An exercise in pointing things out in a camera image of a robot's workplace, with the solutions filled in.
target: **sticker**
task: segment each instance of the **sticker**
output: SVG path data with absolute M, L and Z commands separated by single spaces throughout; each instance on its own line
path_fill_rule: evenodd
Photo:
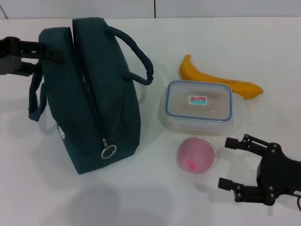
M 293 194 L 301 195 L 301 192 L 295 191 Z
M 62 131 L 61 127 L 59 127 L 59 126 L 58 126 L 58 132 L 60 133 L 61 138 L 65 139 L 65 133 L 64 133 L 64 131 Z
M 207 105 L 207 97 L 189 96 L 190 105 Z

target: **plastic food container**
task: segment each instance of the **plastic food container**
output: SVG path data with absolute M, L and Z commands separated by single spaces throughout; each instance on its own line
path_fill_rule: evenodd
M 241 126 L 243 97 L 218 83 L 173 81 L 161 107 L 164 124 L 174 130 L 220 135 Z

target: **container label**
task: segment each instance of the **container label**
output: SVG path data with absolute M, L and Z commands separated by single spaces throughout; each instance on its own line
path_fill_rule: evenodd
M 189 96 L 190 105 L 207 105 L 207 97 Z
M 301 195 L 301 192 L 295 191 L 293 194 Z

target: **blue lid rim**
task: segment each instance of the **blue lid rim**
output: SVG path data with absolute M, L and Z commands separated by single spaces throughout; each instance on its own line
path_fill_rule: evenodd
M 225 87 L 228 91 L 229 91 L 229 95 L 230 95 L 230 115 L 227 119 L 210 119 L 210 118 L 202 118 L 202 117 L 189 117 L 189 116 L 183 116 L 183 115 L 176 115 L 176 114 L 171 114 L 168 111 L 168 100 L 169 100 L 169 91 L 170 91 L 170 87 L 173 83 L 175 82 L 181 82 L 181 83 L 198 83 L 198 84 L 211 84 L 211 85 L 215 85 L 215 86 L 223 86 Z M 210 121 L 229 121 L 232 117 L 232 90 L 230 89 L 229 86 L 224 85 L 224 84 L 219 84 L 219 83 L 211 83 L 211 82 L 199 82 L 199 81 L 172 81 L 167 88 L 167 97 L 166 97 L 166 105 L 165 105 L 165 111 L 169 116 L 173 116 L 173 117 L 179 117 L 179 118 L 186 118 L 186 119 L 201 119 L 201 120 L 210 120 Z

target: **metal ring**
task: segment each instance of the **metal ring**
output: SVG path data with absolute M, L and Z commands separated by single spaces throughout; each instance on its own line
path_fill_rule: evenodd
M 108 150 L 110 147 L 114 147 L 114 151 L 108 157 L 104 157 L 103 155 L 104 155 L 105 151 Z M 114 153 L 116 152 L 116 150 L 117 150 L 116 145 L 110 145 L 110 146 L 108 146 L 107 148 L 103 149 L 103 151 L 102 151 L 102 158 L 103 159 L 110 158 L 112 155 L 114 155 Z

